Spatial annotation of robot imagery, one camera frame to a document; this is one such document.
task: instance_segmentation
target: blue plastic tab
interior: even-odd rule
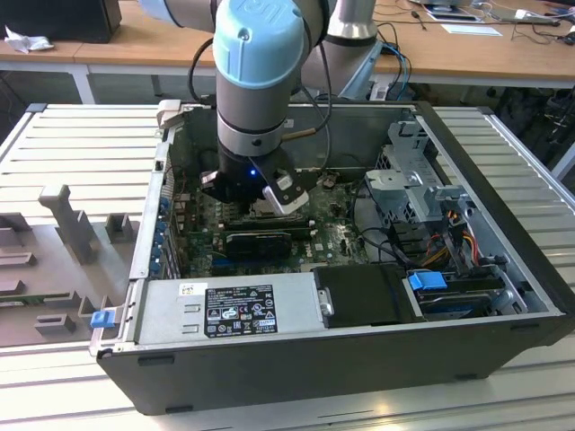
[[[148,15],[157,20],[168,21],[175,24],[164,0],[139,0],[140,6]]]
[[[409,276],[411,289],[413,290],[439,290],[447,289],[446,280],[440,272],[416,272]]]
[[[94,312],[92,314],[92,320],[90,321],[90,326],[92,328],[113,328],[114,318],[116,317],[116,312],[113,310],[104,310],[101,312]]]
[[[281,83],[296,69],[304,45],[304,20],[292,0],[228,0],[217,9],[217,70],[242,88]]]

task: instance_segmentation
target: motherboard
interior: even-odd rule
[[[178,244],[185,277],[308,272],[329,265],[368,263],[349,220],[353,183],[319,181],[309,202],[276,216],[265,200],[247,211],[190,190],[176,196]]]

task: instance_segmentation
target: power supply label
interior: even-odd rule
[[[206,289],[204,333],[207,337],[278,332],[271,285]]]

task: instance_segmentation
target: table leg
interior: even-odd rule
[[[92,92],[92,86],[90,85],[90,72],[88,67],[84,65],[77,65],[70,71],[70,74],[74,77],[75,87],[80,94],[80,99],[83,104],[95,104],[96,98]]]
[[[563,180],[573,166],[575,166],[575,143],[555,165],[551,173],[557,180]]]
[[[164,93],[162,92],[162,85],[160,84],[160,77],[158,75],[151,75],[152,78],[152,88],[154,89],[155,97],[162,97]]]

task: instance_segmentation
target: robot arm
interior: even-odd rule
[[[203,175],[204,191],[224,202],[246,204],[263,195],[279,214],[289,214],[305,204],[305,187],[280,147],[289,99],[312,52],[306,74],[314,78],[309,81],[323,77],[322,53],[314,48],[325,39],[328,28],[335,32],[329,48],[346,52],[354,48],[352,57],[364,60],[366,51],[375,44],[376,29],[359,31],[353,21],[358,14],[368,14],[371,23],[375,0],[340,0],[332,23],[330,0],[140,3],[156,18],[214,32],[220,164],[217,172]],[[346,40],[351,44],[341,44]],[[347,57],[344,62],[351,64],[347,69],[356,72],[356,60]],[[349,77],[339,81],[346,84]],[[343,86],[336,88],[339,92]]]

